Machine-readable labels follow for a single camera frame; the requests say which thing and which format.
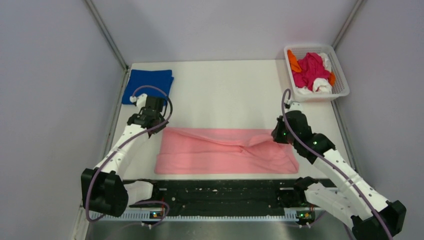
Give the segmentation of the light pink t shirt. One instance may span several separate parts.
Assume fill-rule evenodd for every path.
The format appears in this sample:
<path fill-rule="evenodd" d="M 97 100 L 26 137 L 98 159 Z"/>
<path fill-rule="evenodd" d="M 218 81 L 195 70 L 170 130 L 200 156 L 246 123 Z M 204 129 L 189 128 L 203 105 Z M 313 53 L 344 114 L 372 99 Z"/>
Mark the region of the light pink t shirt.
<path fill-rule="evenodd" d="M 292 147 L 274 142 L 270 129 L 166 128 L 158 175 L 296 174 Z"/>

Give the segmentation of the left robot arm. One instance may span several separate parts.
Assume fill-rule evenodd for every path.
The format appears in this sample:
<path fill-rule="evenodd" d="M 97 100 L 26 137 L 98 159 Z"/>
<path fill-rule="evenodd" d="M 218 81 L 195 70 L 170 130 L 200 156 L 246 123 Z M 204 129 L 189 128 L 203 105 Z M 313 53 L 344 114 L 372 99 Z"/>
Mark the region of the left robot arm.
<path fill-rule="evenodd" d="M 123 133 L 109 153 L 94 168 L 81 174 L 82 204 L 86 217 L 90 212 L 113 217 L 121 216 L 128 206 L 143 201 L 154 207 L 160 202 L 160 193 L 147 180 L 125 184 L 122 177 L 141 146 L 169 122 L 162 111 L 171 107 L 170 99 L 145 93 L 130 97 L 138 111 L 132 114 Z"/>

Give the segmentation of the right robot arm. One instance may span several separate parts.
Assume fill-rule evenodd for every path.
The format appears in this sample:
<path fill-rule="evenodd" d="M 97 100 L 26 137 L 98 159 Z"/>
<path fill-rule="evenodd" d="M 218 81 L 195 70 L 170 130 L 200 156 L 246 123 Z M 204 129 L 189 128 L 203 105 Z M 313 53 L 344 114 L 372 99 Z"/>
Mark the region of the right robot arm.
<path fill-rule="evenodd" d="M 315 178 L 300 177 L 293 192 L 297 205 L 319 206 L 349 227 L 357 240 L 391 240 L 402 231 L 406 207 L 371 187 L 327 136 L 312 132 L 302 111 L 284 111 L 271 135 L 274 142 L 293 146 L 338 189 L 335 193 Z"/>

